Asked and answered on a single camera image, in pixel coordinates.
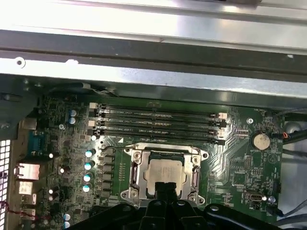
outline cable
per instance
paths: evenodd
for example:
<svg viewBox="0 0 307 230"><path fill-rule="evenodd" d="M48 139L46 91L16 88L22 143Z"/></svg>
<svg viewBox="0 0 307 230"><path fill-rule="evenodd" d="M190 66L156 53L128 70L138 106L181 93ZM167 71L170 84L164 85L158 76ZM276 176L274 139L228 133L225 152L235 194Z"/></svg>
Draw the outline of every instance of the cable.
<svg viewBox="0 0 307 230"><path fill-rule="evenodd" d="M297 211L301 210L302 208L304 208L307 205L307 200L304 200L302 203L300 203L296 208L294 208L293 210L291 210L290 212L287 212L283 215L283 217L288 217L294 213L296 213Z"/></svg>
<svg viewBox="0 0 307 230"><path fill-rule="evenodd" d="M289 113L298 113L298 112L307 112L307 108L296 108L296 109L284 110L284 111L281 111L275 114L274 116L281 116L281 115L285 115Z"/></svg>
<svg viewBox="0 0 307 230"><path fill-rule="evenodd" d="M301 214L301 215L283 218L283 219L280 219L272 223L272 225L282 226L286 224L295 224L295 223L302 223L302 222L307 222L307 214Z"/></svg>
<svg viewBox="0 0 307 230"><path fill-rule="evenodd" d="M38 217L36 215L31 215L31 214L28 214L28 213L23 212L23 211L13 211L13 210L10 210L10 206L9 206L9 204L6 201L0 201L0 207L1 208L5 208L6 212L13 213L13 214L19 214L21 216L34 217L35 220L38 220L38 219L50 219L49 216Z"/></svg>
<svg viewBox="0 0 307 230"><path fill-rule="evenodd" d="M287 134L286 132L283 131L283 129L279 127L277 123L277 117L288 114L288 113L298 113L298 112L307 112L307 108L296 108L296 109L284 110L272 116L273 124L275 124L278 130L283 134L283 144L284 145L307 139L307 130L296 131L291 134Z"/></svg>
<svg viewBox="0 0 307 230"><path fill-rule="evenodd" d="M292 150L283 149L283 153L287 154L287 155L291 155L291 156L307 158L307 152L300 152L300 151L292 151Z"/></svg>

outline mounting hole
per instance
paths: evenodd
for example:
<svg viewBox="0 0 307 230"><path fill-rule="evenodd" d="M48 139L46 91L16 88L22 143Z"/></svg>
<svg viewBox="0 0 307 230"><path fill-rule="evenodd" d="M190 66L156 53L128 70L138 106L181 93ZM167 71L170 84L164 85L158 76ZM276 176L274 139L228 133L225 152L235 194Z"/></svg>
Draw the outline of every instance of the mounting hole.
<svg viewBox="0 0 307 230"><path fill-rule="evenodd" d="M177 204L179 206L184 206L186 203L183 200L179 200L179 201L177 201Z"/></svg>
<svg viewBox="0 0 307 230"><path fill-rule="evenodd" d="M19 68L23 68L25 66L25 60L22 57L15 58L15 61Z"/></svg>

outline chip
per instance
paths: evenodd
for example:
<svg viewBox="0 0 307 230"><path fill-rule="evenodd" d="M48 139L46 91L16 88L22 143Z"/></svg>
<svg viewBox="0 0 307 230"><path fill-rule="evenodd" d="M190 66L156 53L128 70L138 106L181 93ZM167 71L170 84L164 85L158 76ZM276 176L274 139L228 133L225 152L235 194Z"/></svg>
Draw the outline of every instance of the chip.
<svg viewBox="0 0 307 230"><path fill-rule="evenodd" d="M76 164L77 165L82 165L82 159L76 159Z"/></svg>
<svg viewBox="0 0 307 230"><path fill-rule="evenodd" d="M74 214L80 215L81 214L81 209L80 208L75 209Z"/></svg>
<svg viewBox="0 0 307 230"><path fill-rule="evenodd" d="M78 196L78 197L76 198L76 202L77 202L77 203L83 203L83 200L84 200L84 197L82 197L82 196Z"/></svg>

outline capacitor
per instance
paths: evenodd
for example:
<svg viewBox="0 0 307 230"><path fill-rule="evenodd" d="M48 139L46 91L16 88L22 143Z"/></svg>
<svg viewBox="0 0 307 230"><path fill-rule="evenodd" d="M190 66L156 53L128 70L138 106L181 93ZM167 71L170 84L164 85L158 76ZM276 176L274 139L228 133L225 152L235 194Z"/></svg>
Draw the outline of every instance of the capacitor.
<svg viewBox="0 0 307 230"><path fill-rule="evenodd" d="M59 157L59 152L52 152L49 154L50 159L55 159Z"/></svg>
<svg viewBox="0 0 307 230"><path fill-rule="evenodd" d="M70 220L70 219L71 219L71 216L70 216L70 214L68 214L68 213L65 213L65 214L63 215L63 219L64 219L65 221L68 221L68 220Z"/></svg>
<svg viewBox="0 0 307 230"><path fill-rule="evenodd" d="M84 186L83 186L83 188L82 188L82 190L85 192L85 193L88 193L91 189L92 189L92 184L91 183L86 183Z"/></svg>
<svg viewBox="0 0 307 230"><path fill-rule="evenodd" d="M74 109L70 109L70 110L69 110L69 116L74 117L74 116L76 116L76 115L78 115L78 113L77 113L76 110L74 110Z"/></svg>
<svg viewBox="0 0 307 230"><path fill-rule="evenodd" d="M77 123L77 119L74 118L74 117L71 117L71 118L68 119L68 123L71 124L71 125L74 125L74 124Z"/></svg>
<svg viewBox="0 0 307 230"><path fill-rule="evenodd" d="M95 149L89 149L85 152L86 157L92 157L96 153Z"/></svg>
<svg viewBox="0 0 307 230"><path fill-rule="evenodd" d="M276 202L276 198L275 197L273 197L273 196L270 196L269 198L268 198L268 202L270 202L270 203L275 203Z"/></svg>
<svg viewBox="0 0 307 230"><path fill-rule="evenodd" d="M67 221L64 222L64 229L67 229L71 226L71 224Z"/></svg>
<svg viewBox="0 0 307 230"><path fill-rule="evenodd" d="M55 192L53 194L51 194L49 196L49 201L53 201L55 198L57 198L59 196L59 193L58 192Z"/></svg>
<svg viewBox="0 0 307 230"><path fill-rule="evenodd" d="M71 167L69 165L62 166L62 169L64 170L65 173L70 173Z"/></svg>
<svg viewBox="0 0 307 230"><path fill-rule="evenodd" d="M54 186L53 188L49 189L49 194L53 194L59 190L59 186Z"/></svg>
<svg viewBox="0 0 307 230"><path fill-rule="evenodd" d="M95 165L95 161L89 161L89 162L85 163L84 168L86 170L90 170L91 168L94 167L94 165Z"/></svg>
<svg viewBox="0 0 307 230"><path fill-rule="evenodd" d="M86 175L84 175L83 179L85 182L89 182L93 178L93 174L91 172L88 172Z"/></svg>
<svg viewBox="0 0 307 230"><path fill-rule="evenodd" d="M265 133L258 133L252 137L252 145L258 150L266 150L271 144L271 140Z"/></svg>

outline metal panel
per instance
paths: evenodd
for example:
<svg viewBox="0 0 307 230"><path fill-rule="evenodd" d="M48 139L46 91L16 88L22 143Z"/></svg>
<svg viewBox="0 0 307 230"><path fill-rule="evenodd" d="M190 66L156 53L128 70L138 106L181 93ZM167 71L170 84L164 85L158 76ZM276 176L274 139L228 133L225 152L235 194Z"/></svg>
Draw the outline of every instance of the metal panel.
<svg viewBox="0 0 307 230"><path fill-rule="evenodd" d="M118 68L80 64L72 59L27 59L19 65L17 59L0 58L0 73L39 76L42 78L31 80L42 86L65 80L86 81L115 89L119 96L175 101L291 108L304 106L307 98L307 83Z"/></svg>
<svg viewBox="0 0 307 230"><path fill-rule="evenodd" d="M164 0L2 4L0 29L305 54L306 9Z"/></svg>

